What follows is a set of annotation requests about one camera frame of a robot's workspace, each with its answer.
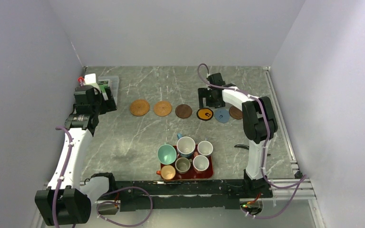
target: white wall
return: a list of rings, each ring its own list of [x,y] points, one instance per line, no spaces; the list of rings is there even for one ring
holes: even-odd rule
[[[272,80],[327,227],[365,227],[365,0],[307,0]]]
[[[50,0],[85,66],[270,66],[305,0]]]
[[[0,0],[0,228],[24,228],[53,174],[82,66],[50,4]]]

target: black cable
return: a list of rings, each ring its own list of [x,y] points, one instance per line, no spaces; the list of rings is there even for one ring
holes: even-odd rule
[[[96,87],[93,87],[96,91],[97,91],[97,94],[100,96],[100,105],[103,103],[103,95],[101,94],[100,90],[97,89]]]
[[[72,115],[75,112],[76,104],[72,105],[72,112],[69,115]]]
[[[223,183],[223,184],[229,185],[229,186],[232,186],[232,187],[236,187],[236,188],[241,188],[241,187],[244,186],[244,185],[237,186],[237,185],[232,185],[232,184],[228,184],[228,183]]]

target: white mug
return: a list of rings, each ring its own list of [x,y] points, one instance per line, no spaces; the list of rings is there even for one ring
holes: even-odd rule
[[[192,165],[194,166],[194,170],[197,173],[203,173],[209,168],[209,160],[207,157],[203,155],[197,155],[195,153],[195,158],[192,161]]]
[[[191,137],[184,136],[177,141],[177,151],[183,158],[189,158],[194,153],[195,141]]]
[[[200,155],[209,157],[213,152],[213,145],[208,141],[202,141],[198,144],[198,152]]]

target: marble surface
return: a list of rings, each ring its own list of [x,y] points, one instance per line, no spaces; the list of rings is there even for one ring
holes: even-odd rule
[[[120,78],[118,110],[99,117],[94,138],[88,148],[82,169],[82,180],[97,172],[112,172],[116,180],[160,180],[155,174],[159,169],[157,149],[164,143],[176,144],[177,133],[192,137],[197,143],[204,138],[214,146],[212,154],[214,175],[212,179],[240,179],[247,166],[248,151],[234,148],[239,143],[248,144],[242,120],[230,118],[219,123],[215,118],[201,121],[198,110],[197,89],[205,87],[198,78],[195,66],[117,66],[88,67],[86,74],[116,75]],[[234,83],[256,96],[270,96],[261,67],[212,66],[211,73],[221,72],[226,83]],[[140,117],[129,112],[129,105],[136,99],[149,102],[150,111]],[[161,100],[173,105],[172,112],[159,117],[153,112]],[[191,117],[178,118],[174,109],[188,104]],[[267,160],[269,178],[294,178],[282,132],[278,130],[272,140]]]

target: brown coaster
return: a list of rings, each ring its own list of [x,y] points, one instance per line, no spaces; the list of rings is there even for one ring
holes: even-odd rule
[[[132,115],[141,116],[145,115],[150,109],[150,104],[146,100],[139,99],[131,103],[129,106],[129,111]]]
[[[192,114],[192,109],[189,105],[180,104],[175,108],[175,115],[180,117],[181,119],[186,119],[190,117]]]
[[[173,107],[168,101],[159,101],[154,105],[154,113],[158,116],[167,116]]]
[[[241,120],[243,118],[243,112],[240,111],[240,109],[232,106],[229,109],[230,116],[233,117],[236,120]]]

